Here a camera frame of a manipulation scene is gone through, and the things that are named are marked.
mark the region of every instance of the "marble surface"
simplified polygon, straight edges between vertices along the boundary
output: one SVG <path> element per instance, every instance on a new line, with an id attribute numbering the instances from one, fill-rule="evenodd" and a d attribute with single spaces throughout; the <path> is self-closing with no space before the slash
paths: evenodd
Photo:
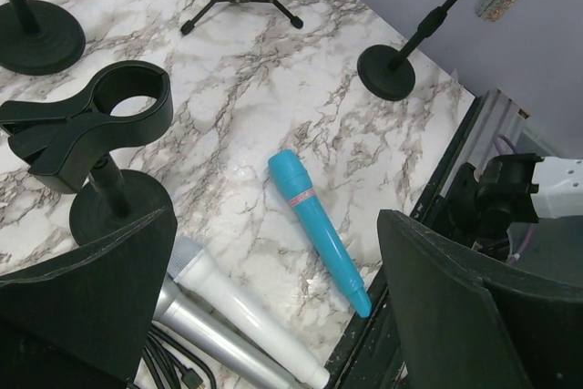
<path id="1" fill-rule="evenodd" d="M 408 99 L 383 102 L 366 91 L 357 57 L 403 38 L 358 0 L 281 0 L 302 30 L 272 5 L 220 5 L 187 37 L 180 25 L 208 0 L 48 1 L 79 19 L 87 51 L 51 77 L 0 70 L 0 102 L 70 97 L 118 60 L 167 69 L 173 125 L 145 148 L 115 153 L 119 166 L 160 180 L 179 232 L 207 245 L 325 363 L 353 311 L 269 180 L 268 158 L 282 148 L 299 153 L 370 284 L 381 264 L 378 211 L 411 211 L 473 97 L 418 51 Z M 76 247 L 71 201 L 29 177 L 0 137 L 0 274 Z M 220 388 L 250 387 L 211 365 Z M 154 387 L 141 368 L 138 379 Z"/>

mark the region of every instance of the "white microphone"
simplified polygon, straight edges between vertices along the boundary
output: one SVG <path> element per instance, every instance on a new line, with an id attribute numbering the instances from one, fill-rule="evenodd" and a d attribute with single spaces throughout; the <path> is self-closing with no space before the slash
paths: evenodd
<path id="1" fill-rule="evenodd" d="M 167 326 L 259 389 L 302 389 L 270 357 L 189 300 L 168 276 L 160 290 L 154 321 Z"/>
<path id="2" fill-rule="evenodd" d="M 178 237 L 168 274 L 202 297 L 300 382 L 323 389 L 330 373 L 295 337 L 279 325 L 251 295 L 223 271 L 198 243 Z"/>

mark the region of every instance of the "round black base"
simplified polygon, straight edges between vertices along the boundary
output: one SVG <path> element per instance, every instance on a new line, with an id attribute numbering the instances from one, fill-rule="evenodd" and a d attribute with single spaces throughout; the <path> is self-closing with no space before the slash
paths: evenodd
<path id="1" fill-rule="evenodd" d="M 127 169 L 121 173 L 131 208 L 129 216 L 125 219 L 114 216 L 106 200 L 91 184 L 86 184 L 73 200 L 69 213 L 69 226 L 77 245 L 97 241 L 156 210 L 173 210 L 168 192 L 150 175 Z"/>
<path id="2" fill-rule="evenodd" d="M 0 6 L 0 66 L 24 75 L 51 75 L 73 66 L 85 50 L 79 22 L 60 6 L 40 0 L 28 4 L 41 27 L 26 34 L 10 4 Z"/>
<path id="3" fill-rule="evenodd" d="M 358 75 L 364 86 L 381 99 L 403 100 L 415 87 L 415 71 L 408 59 L 394 72 L 388 69 L 398 53 L 392 47 L 377 45 L 366 49 L 358 58 Z"/>

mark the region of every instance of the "cable connector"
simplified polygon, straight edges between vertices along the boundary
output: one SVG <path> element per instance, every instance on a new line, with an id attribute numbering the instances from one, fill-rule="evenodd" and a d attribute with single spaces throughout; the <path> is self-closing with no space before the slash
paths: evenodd
<path id="1" fill-rule="evenodd" d="M 189 389 L 204 389 L 204 380 L 196 373 L 194 369 L 188 369 L 182 375 L 182 382 Z"/>

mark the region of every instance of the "microphone handle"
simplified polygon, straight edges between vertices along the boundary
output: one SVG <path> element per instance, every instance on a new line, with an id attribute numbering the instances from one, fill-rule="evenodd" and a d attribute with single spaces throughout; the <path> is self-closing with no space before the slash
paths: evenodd
<path id="1" fill-rule="evenodd" d="M 218 267 L 194 292 L 300 382 L 315 389 L 328 383 L 330 375 L 316 356 Z"/>
<path id="2" fill-rule="evenodd" d="M 164 281 L 154 320 L 259 389 L 302 389 L 292 375 Z"/>

